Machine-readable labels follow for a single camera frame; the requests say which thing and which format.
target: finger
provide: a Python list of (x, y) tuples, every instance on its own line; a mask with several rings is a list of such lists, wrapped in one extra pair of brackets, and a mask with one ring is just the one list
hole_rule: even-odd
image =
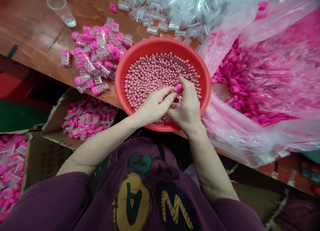
[(173, 103), (175, 98), (178, 96), (176, 92), (169, 94), (165, 97), (165, 99), (159, 104), (161, 108), (168, 109), (170, 105)]
[(159, 101), (162, 101), (171, 90), (173, 90), (174, 87), (164, 87), (158, 91), (156, 91), (156, 95), (157, 95), (157, 99), (159, 99)]
[(194, 83), (189, 82), (187, 79), (185, 79), (182, 76), (179, 76), (178, 78), (179, 78), (179, 81), (183, 87), (182, 95), (184, 98), (189, 99), (189, 98), (194, 98), (195, 96), (197, 96), (197, 91), (194, 86)]
[(173, 109), (173, 108), (169, 107), (166, 114), (168, 114), (168, 116), (174, 120), (174, 117), (175, 117), (175, 114), (177, 111), (178, 111), (177, 108)]

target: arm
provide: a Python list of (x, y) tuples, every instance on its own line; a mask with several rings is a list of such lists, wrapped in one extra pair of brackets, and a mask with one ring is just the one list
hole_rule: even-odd
[(176, 93), (168, 95), (172, 89), (173, 87), (166, 87), (152, 92), (134, 114), (84, 142), (65, 161), (57, 175), (84, 172), (92, 176), (97, 165), (135, 130), (158, 120), (166, 113), (177, 97)]
[(167, 113), (188, 136), (201, 190), (211, 203), (219, 198), (239, 200), (201, 123), (200, 102), (194, 84), (181, 76), (179, 80), (183, 86), (182, 103), (177, 109), (169, 108)]

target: table surface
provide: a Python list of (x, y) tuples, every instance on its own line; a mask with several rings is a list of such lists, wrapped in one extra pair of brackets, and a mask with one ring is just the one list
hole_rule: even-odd
[[(60, 50), (76, 48), (71, 39), (73, 31), (82, 32), (84, 25), (102, 26), (107, 17), (112, 17), (120, 24), (120, 31), (131, 34), (135, 43), (151, 36), (141, 23), (128, 17), (128, 12), (118, 10), (118, 13), (114, 14), (110, 11), (109, 3), (117, 6), (118, 0), (67, 0), (67, 3), (77, 21), (74, 28), (67, 27), (47, 6), (46, 0), (0, 0), (0, 54), (7, 56), (13, 46), (17, 45), (18, 49), (11, 57), (13, 60), (76, 87), (74, 77), (78, 75), (78, 71), (75, 65), (70, 68), (60, 65)], [(174, 36), (173, 31), (162, 34)], [(190, 46), (196, 49), (199, 44), (197, 40), (193, 40)], [(121, 108), (114, 82), (106, 82), (110, 91), (98, 98)], [(186, 138), (182, 131), (175, 133)], [(218, 152), (229, 157), (223, 150)], [(299, 154), (291, 154), (280, 159), (278, 163), (273, 162), (257, 170), (271, 177), (276, 170), (279, 174), (278, 180), (314, 196), (310, 180), (301, 175), (299, 160)]]

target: cardboard box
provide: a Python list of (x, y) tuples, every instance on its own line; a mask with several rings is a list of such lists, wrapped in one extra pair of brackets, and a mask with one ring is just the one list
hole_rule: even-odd
[(41, 130), (29, 133), (22, 192), (41, 180), (55, 176), (72, 154), (70, 148), (45, 139), (40, 133)]
[(68, 147), (75, 151), (83, 142), (79, 139), (70, 138), (64, 134), (61, 125), (64, 123), (64, 118), (67, 110), (72, 109), (71, 102), (81, 99), (83, 94), (80, 94), (77, 89), (68, 89), (62, 97), (58, 100), (58, 104), (53, 107), (47, 123), (42, 128), (41, 135), (57, 144)]

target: graphic print on shirt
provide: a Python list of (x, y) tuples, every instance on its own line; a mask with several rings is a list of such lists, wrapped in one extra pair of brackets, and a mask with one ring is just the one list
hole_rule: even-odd
[(170, 167), (161, 158), (153, 158), (151, 164), (151, 173), (164, 179), (179, 179), (179, 170)]
[(199, 230), (198, 214), (181, 188), (168, 181), (160, 181), (155, 188), (156, 203), (166, 230)]
[(142, 174), (146, 174), (146, 172), (150, 169), (151, 162), (152, 158), (149, 155), (133, 154), (129, 158), (128, 166), (136, 169), (138, 172)]
[(137, 173), (128, 174), (115, 199), (116, 230), (143, 230), (151, 210), (150, 190)]

